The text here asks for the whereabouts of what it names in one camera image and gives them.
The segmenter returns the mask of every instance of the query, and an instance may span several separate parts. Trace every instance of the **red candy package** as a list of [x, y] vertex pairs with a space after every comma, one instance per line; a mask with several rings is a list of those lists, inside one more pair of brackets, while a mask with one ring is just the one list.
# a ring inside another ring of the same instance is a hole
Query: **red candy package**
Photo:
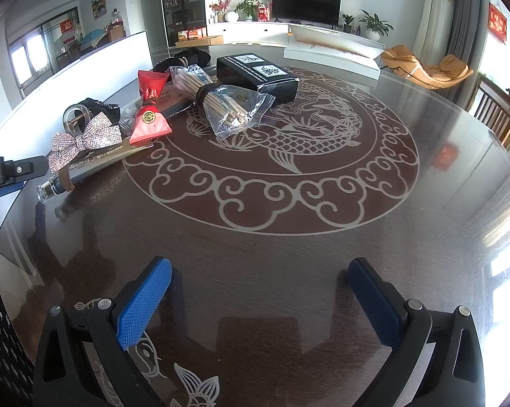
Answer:
[[157, 99], [168, 77], [168, 73], [138, 70], [138, 87], [143, 104], [139, 112], [136, 113], [134, 131], [129, 141], [131, 144], [146, 139], [155, 139], [172, 132], [168, 122], [156, 107]]

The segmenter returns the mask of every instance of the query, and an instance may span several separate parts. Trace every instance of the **dining table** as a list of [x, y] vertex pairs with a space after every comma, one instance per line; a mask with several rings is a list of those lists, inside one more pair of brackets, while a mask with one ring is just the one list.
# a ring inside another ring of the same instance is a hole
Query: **dining table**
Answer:
[[[369, 80], [282, 47], [208, 50], [210, 65], [252, 53], [282, 66], [295, 100], [227, 139], [192, 106], [151, 148], [45, 204], [47, 178], [27, 182], [0, 229], [0, 291], [31, 360], [51, 306], [114, 298], [158, 255], [171, 285], [129, 354], [166, 405], [353, 405], [391, 351], [346, 279], [364, 257], [404, 298], [470, 309], [486, 406], [498, 406], [510, 392], [510, 158], [494, 133], [385, 70]], [[105, 101], [138, 98], [135, 80]]]

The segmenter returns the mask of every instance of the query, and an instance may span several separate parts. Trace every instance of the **orange lounge chair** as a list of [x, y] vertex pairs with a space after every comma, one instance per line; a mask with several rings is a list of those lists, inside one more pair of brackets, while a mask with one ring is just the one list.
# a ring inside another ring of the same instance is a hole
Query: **orange lounge chair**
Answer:
[[447, 55], [439, 65], [422, 67], [419, 60], [403, 44], [383, 51], [381, 59], [395, 75], [430, 90], [451, 87], [474, 73], [464, 61], [454, 55]]

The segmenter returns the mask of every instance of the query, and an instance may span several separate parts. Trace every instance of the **black box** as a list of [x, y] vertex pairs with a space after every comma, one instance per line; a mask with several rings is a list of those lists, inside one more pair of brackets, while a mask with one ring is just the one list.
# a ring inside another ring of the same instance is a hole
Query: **black box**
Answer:
[[276, 97], [274, 105], [295, 100], [299, 79], [255, 54], [238, 54], [218, 58], [218, 79]]

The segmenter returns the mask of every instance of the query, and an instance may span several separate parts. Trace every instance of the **white label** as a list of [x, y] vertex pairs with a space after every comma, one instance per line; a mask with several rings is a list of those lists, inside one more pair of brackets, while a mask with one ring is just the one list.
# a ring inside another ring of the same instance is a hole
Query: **white label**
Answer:
[[283, 70], [274, 65], [260, 65], [258, 67], [253, 67], [253, 69], [259, 73], [262, 73], [264, 76], [276, 76], [287, 74], [287, 72], [283, 72]]
[[249, 63], [264, 63], [264, 59], [259, 58], [257, 55], [242, 55], [242, 56], [235, 56], [234, 59], [237, 59], [238, 61], [249, 64]]

